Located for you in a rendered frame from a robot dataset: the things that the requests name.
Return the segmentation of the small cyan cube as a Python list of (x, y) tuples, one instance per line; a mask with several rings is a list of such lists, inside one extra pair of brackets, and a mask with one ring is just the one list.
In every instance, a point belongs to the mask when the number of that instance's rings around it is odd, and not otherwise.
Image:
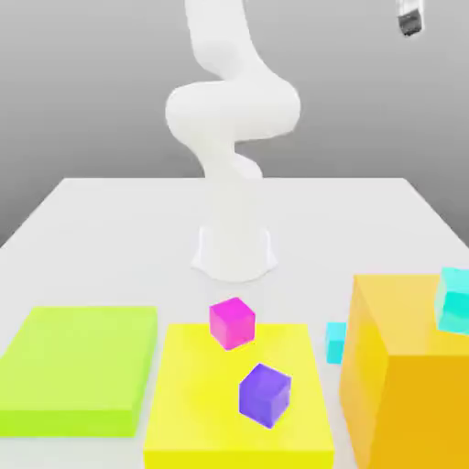
[(469, 269), (442, 269), (434, 311), (440, 331), (469, 335)]
[(328, 364), (340, 365), (342, 363), (346, 328), (347, 324), (345, 322), (327, 323), (326, 361)]

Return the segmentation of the large lime green box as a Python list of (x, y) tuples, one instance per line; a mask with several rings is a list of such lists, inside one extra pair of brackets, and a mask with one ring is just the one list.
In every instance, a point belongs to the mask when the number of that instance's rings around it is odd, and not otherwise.
[(0, 357), (0, 437), (132, 437), (158, 335), (148, 306), (36, 307)]

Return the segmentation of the large orange box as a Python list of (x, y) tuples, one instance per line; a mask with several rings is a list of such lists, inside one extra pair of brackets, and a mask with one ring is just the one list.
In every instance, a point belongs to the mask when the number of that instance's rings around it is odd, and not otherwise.
[(339, 396), (358, 469), (469, 469), (469, 335), (438, 330), (437, 284), (354, 277)]

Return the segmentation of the small purple cube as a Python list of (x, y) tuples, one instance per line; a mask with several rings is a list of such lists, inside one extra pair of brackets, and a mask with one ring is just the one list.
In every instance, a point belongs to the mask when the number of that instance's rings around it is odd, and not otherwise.
[(291, 376), (258, 363), (239, 384), (239, 412), (272, 429), (289, 406), (291, 384)]

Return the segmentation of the small magenta cube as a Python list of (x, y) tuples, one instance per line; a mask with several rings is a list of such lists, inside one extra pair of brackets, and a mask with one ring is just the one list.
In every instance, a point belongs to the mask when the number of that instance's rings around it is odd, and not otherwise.
[(210, 307), (209, 325), (211, 335), (229, 351), (254, 340), (256, 315), (240, 298), (234, 297)]

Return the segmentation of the large yellow box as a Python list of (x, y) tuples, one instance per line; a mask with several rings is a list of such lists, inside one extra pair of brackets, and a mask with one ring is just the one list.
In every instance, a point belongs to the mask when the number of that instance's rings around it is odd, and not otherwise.
[[(272, 429), (238, 410), (259, 363), (292, 379)], [(145, 469), (333, 469), (334, 446), (307, 325), (260, 323), (226, 351), (206, 323), (169, 325), (144, 444)]]

